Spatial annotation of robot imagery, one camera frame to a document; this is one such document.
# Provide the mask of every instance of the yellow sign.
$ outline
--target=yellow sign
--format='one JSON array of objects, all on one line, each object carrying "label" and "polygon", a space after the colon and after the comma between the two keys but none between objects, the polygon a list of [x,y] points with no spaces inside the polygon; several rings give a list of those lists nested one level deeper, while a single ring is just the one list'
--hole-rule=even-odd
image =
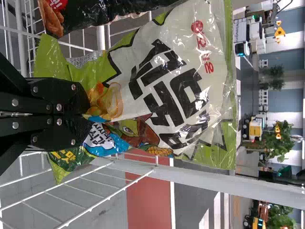
[{"label": "yellow sign", "polygon": [[282,138],[281,134],[278,133],[278,134],[276,135],[276,139],[281,139],[281,138]]},{"label": "yellow sign", "polygon": [[250,135],[260,137],[261,136],[261,127],[260,126],[250,126]]},{"label": "yellow sign", "polygon": [[285,35],[286,35],[286,33],[285,33],[285,31],[283,30],[282,27],[278,27],[275,34],[274,34],[275,37],[285,36]]},{"label": "yellow sign", "polygon": [[280,133],[281,132],[280,127],[278,125],[275,127],[275,132],[276,133]]}]

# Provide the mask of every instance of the gray floor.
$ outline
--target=gray floor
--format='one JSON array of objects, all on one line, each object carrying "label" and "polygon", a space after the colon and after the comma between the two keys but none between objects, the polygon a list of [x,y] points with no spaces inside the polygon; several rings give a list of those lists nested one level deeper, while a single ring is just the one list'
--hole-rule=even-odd
[{"label": "gray floor", "polygon": [[[228,170],[211,169],[200,165],[174,161],[175,167],[229,175]],[[198,229],[199,222],[209,209],[209,229],[214,229],[214,198],[218,192],[175,184],[176,229]],[[224,194],[221,193],[221,225],[224,225]]]}]

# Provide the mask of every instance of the white wire rack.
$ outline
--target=white wire rack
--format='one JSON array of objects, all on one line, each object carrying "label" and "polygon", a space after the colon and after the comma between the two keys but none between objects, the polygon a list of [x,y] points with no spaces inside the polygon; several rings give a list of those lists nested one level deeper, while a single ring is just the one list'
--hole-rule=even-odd
[{"label": "white wire rack", "polygon": [[[2,36],[0,37],[0,51],[24,77],[32,77],[36,49],[41,34],[45,33],[37,2],[36,0],[0,0],[0,3],[2,6],[2,17],[0,17],[0,36]],[[13,16],[8,12],[8,4],[15,7],[16,16]],[[150,21],[152,19],[152,13],[149,12],[145,17]],[[80,35],[78,37],[81,37],[81,39],[78,39],[77,41],[73,40],[74,37],[77,36],[68,34],[63,37],[59,43],[61,44],[65,57],[75,57],[77,55],[85,55],[96,49],[105,50],[106,48],[110,48],[112,43],[115,43],[116,37],[137,29],[139,25],[113,33],[111,31],[111,26],[112,25],[106,25],[80,30],[77,33]],[[10,209],[16,211],[17,207],[26,207],[33,212],[36,212],[39,217],[50,220],[51,223],[49,223],[49,225],[52,225],[50,228],[75,228],[72,227],[71,224],[78,218],[82,216],[85,217],[84,215],[86,213],[90,213],[95,208],[107,203],[107,201],[114,196],[124,192],[128,187],[135,185],[144,177],[153,177],[170,181],[172,187],[173,182],[176,182],[305,209],[305,192],[301,188],[249,180],[241,177],[175,168],[172,167],[172,161],[171,167],[162,166],[159,164],[159,158],[157,156],[141,156],[133,153],[124,154],[125,156],[130,156],[133,160],[126,159],[124,155],[116,155],[108,159],[97,158],[89,167],[78,172],[75,171],[71,176],[68,176],[63,183],[54,185],[51,168],[48,163],[46,163],[45,154],[45,152],[24,152],[19,156],[18,161],[12,165],[14,168],[11,169],[11,171],[14,172],[14,176],[8,174],[8,178],[5,180],[0,177],[0,193],[6,188],[10,189],[12,187],[11,190],[18,189],[19,185],[23,185],[23,182],[25,181],[30,183],[30,192],[20,194],[16,191],[14,198],[7,201],[4,206],[1,207],[0,202],[0,222],[2,222],[2,224],[0,223],[0,228],[3,228],[3,225],[5,225],[10,229],[21,229],[12,225],[11,221],[6,220],[7,216],[10,216],[10,213],[6,214],[6,211],[10,211]],[[149,159],[150,163],[139,161],[140,157]],[[139,176],[135,180],[131,180],[127,179],[125,176],[116,175],[114,171],[129,172]],[[104,179],[111,178],[112,180],[122,181],[123,183],[120,183],[120,186],[116,186],[113,183],[107,183],[104,180],[93,178],[93,175],[103,177]],[[38,180],[44,179],[46,179],[46,181],[44,181],[44,184],[46,185],[42,186],[43,188],[39,186],[40,184],[36,186],[33,185],[33,183],[38,182]],[[88,189],[88,186],[95,186],[97,191]],[[63,195],[64,192],[53,192],[63,187],[69,190],[69,196],[77,196],[81,193],[81,199],[88,199],[90,197],[96,199],[90,202],[89,205],[85,205],[81,203],[80,198],[71,200]],[[108,189],[106,195],[100,192],[99,187]],[[74,209],[71,211],[71,214],[59,218],[57,215],[55,216],[54,213],[52,214],[47,211],[44,207],[37,207],[32,203],[34,199],[41,197],[52,198],[49,202],[54,203],[56,200],[59,200],[58,211],[60,211],[61,208],[69,208],[71,206]]]}]

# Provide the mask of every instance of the plastic packaging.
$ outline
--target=plastic packaging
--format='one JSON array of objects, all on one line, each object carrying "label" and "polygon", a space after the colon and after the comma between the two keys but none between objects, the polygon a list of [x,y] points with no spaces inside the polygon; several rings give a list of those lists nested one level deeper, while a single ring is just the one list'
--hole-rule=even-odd
[{"label": "plastic packaging", "polygon": [[232,46],[230,1],[188,0],[107,52],[66,60],[57,40],[43,35],[34,75],[81,82],[91,102],[84,117],[96,122],[81,147],[90,155],[135,147],[234,169]]},{"label": "plastic packaging", "polygon": [[49,35],[60,38],[73,30],[105,25],[126,17],[168,6],[177,0],[38,0]]}]

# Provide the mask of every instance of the green plant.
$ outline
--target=green plant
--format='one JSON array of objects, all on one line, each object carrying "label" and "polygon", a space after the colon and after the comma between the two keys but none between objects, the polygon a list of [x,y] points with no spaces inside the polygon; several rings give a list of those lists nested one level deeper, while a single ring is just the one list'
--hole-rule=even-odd
[{"label": "green plant", "polygon": [[280,229],[281,227],[288,227],[289,229],[295,228],[295,220],[287,215],[279,215],[271,218],[268,223],[269,229]]},{"label": "green plant", "polygon": [[270,83],[269,83],[269,87],[272,88],[273,90],[281,90],[282,87],[285,85],[284,80],[283,79],[273,79]]},{"label": "green plant", "polygon": [[268,213],[268,228],[279,229],[280,227],[288,227],[293,229],[295,221],[288,216],[293,210],[293,208],[283,205],[272,205]]},{"label": "green plant", "polygon": [[259,87],[262,90],[268,90],[269,89],[269,83],[261,83],[261,84],[259,84]]},{"label": "green plant", "polygon": [[277,161],[283,162],[286,159],[285,154],[292,150],[292,147],[295,145],[290,139],[290,132],[293,125],[289,124],[286,120],[283,122],[277,121],[273,130],[275,130],[276,125],[280,128],[281,139],[276,138],[275,132],[264,132],[263,140],[265,142],[265,147],[269,149],[267,159],[279,156]]},{"label": "green plant", "polygon": [[283,65],[275,65],[274,67],[263,69],[263,73],[273,77],[281,77],[284,75],[284,68]]}]

